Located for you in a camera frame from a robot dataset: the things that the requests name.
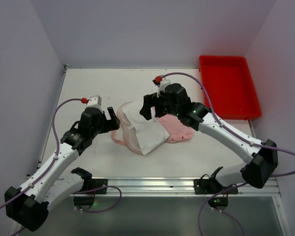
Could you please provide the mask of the pink bra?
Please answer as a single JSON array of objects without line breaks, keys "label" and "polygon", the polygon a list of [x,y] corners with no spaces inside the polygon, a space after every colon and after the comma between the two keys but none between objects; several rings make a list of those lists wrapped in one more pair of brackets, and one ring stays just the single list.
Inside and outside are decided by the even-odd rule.
[{"label": "pink bra", "polygon": [[183,125],[175,116],[165,115],[161,118],[158,118],[158,121],[169,133],[169,137],[166,139],[166,142],[168,143],[189,141],[194,136],[193,129]]}]

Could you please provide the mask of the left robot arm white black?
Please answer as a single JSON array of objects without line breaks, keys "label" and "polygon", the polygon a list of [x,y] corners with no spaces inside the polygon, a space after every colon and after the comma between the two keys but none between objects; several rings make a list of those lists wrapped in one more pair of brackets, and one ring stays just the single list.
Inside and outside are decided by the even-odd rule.
[{"label": "left robot arm white black", "polygon": [[66,131],[54,154],[20,187],[9,187],[4,194],[6,215],[34,232],[46,221],[49,212],[71,194],[100,193],[107,184],[95,185],[92,174],[75,168],[61,182],[56,183],[63,171],[102,133],[119,129],[120,121],[112,107],[110,118],[99,107],[87,107]]}]

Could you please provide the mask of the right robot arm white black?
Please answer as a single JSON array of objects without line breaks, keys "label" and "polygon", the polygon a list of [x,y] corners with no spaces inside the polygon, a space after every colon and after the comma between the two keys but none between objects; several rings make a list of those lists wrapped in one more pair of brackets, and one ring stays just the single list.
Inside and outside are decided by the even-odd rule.
[{"label": "right robot arm white black", "polygon": [[151,109],[157,118],[172,115],[185,126],[211,136],[241,159],[242,163],[217,168],[207,180],[200,183],[202,189],[217,193],[227,187],[246,182],[255,188],[263,188],[278,166],[276,143],[262,142],[239,131],[213,111],[199,102],[191,101],[184,87],[178,83],[166,85],[163,90],[143,97],[140,110],[146,120],[152,118]]}]

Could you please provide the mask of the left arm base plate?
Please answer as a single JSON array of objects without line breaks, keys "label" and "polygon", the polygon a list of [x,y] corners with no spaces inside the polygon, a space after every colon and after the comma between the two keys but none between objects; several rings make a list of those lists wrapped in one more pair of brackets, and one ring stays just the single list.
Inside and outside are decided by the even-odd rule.
[{"label": "left arm base plate", "polygon": [[99,194],[107,193],[108,179],[106,178],[89,178],[81,179],[82,183],[74,187],[71,194]]}]

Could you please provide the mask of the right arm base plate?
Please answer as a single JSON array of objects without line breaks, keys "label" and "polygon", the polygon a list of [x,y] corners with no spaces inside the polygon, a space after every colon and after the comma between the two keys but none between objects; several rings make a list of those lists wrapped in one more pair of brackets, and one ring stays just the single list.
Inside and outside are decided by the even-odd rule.
[{"label": "right arm base plate", "polygon": [[208,195],[208,194],[216,194],[221,192],[222,190],[229,189],[232,185],[227,187],[222,186],[216,179],[215,175],[212,174],[208,176],[207,174],[203,175],[201,178],[197,178],[193,180],[193,187],[196,195]]}]

